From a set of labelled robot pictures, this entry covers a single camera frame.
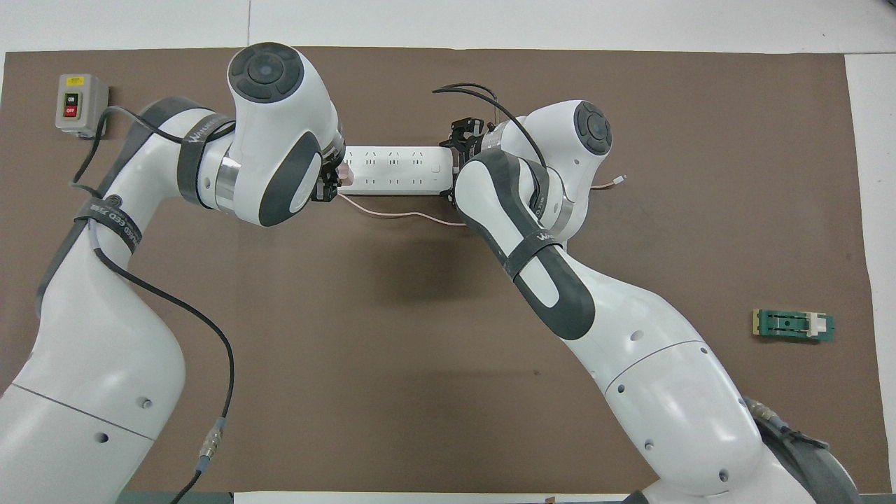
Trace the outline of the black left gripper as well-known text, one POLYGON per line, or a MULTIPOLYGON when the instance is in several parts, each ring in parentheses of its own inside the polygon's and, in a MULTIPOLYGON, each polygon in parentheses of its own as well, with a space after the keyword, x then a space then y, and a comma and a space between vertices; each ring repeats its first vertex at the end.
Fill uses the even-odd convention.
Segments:
MULTIPOLYGON (((333 168, 333 172, 336 176, 343 176, 343 164, 339 163, 333 168)), ((328 163, 323 163, 314 191, 311 193, 311 200, 316 203, 330 203, 338 197, 339 190, 338 184, 332 184, 332 167, 328 163)))

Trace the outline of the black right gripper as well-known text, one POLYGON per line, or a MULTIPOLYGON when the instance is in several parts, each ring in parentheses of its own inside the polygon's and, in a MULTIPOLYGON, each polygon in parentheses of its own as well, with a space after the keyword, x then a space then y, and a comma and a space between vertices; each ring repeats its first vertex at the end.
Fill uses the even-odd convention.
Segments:
MULTIPOLYGON (((439 147, 448 149, 451 153, 452 169, 460 169, 471 157, 481 151, 484 127, 486 127, 486 123, 483 119, 473 117, 452 122, 448 140, 439 142, 439 147)), ((445 199, 451 205, 457 205, 455 185, 445 191, 445 199)))

